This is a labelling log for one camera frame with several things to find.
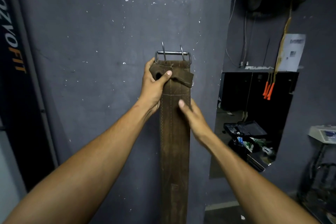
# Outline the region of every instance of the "metal buckle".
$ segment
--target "metal buckle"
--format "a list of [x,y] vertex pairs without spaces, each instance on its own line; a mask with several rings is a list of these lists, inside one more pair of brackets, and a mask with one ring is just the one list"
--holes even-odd
[[185,61],[186,59],[184,58],[185,55],[188,55],[189,56],[189,62],[190,64],[192,63],[192,59],[191,59],[191,54],[189,52],[183,52],[183,49],[182,49],[182,45],[180,45],[180,48],[181,48],[181,52],[166,52],[165,51],[165,45],[163,44],[162,42],[162,50],[163,51],[157,51],[155,53],[155,63],[158,62],[158,54],[163,54],[164,58],[165,58],[165,61],[167,61],[167,58],[166,58],[166,54],[168,55],[182,55],[182,58],[183,58],[183,61]]

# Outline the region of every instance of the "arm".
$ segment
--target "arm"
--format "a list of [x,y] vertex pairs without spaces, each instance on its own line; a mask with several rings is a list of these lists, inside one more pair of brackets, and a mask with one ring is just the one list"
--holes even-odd
[[118,177],[147,119],[158,109],[168,71],[156,82],[145,66],[139,100],[108,130],[42,180],[4,224],[88,223]]
[[195,138],[219,162],[239,204],[256,224],[318,224],[300,205],[265,179],[227,147],[209,128],[191,100],[191,108],[179,101]]

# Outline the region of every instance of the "hand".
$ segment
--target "hand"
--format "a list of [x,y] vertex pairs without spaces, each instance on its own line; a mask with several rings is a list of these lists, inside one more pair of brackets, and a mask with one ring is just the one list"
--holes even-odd
[[171,77],[172,71],[167,71],[157,81],[154,80],[152,74],[149,72],[149,68],[154,63],[155,58],[149,60],[145,65],[145,72],[142,78],[141,94],[139,102],[148,108],[149,115],[156,112],[160,106],[160,99],[164,84]]
[[201,144],[206,145],[207,139],[209,139],[213,132],[205,121],[203,114],[195,101],[191,99],[192,110],[190,110],[182,99],[179,100],[178,105],[181,111],[185,114],[195,138]]

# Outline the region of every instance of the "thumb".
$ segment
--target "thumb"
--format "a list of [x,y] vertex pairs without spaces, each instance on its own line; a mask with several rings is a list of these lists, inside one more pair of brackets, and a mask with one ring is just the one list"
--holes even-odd
[[178,101],[178,106],[180,107],[184,115],[187,117],[187,119],[191,121],[194,113],[190,110],[190,108],[185,104],[185,102],[182,99]]
[[157,80],[157,82],[163,87],[164,84],[169,80],[169,78],[172,75],[172,71],[167,71],[164,75],[160,77],[160,79]]

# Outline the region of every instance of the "brown suede belt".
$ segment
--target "brown suede belt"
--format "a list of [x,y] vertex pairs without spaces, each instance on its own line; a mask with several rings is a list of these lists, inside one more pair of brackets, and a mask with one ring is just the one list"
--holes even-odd
[[190,106],[193,74],[189,61],[158,61],[149,71],[157,80],[171,70],[160,104],[161,224],[186,224],[189,177],[190,127],[179,109],[182,99]]

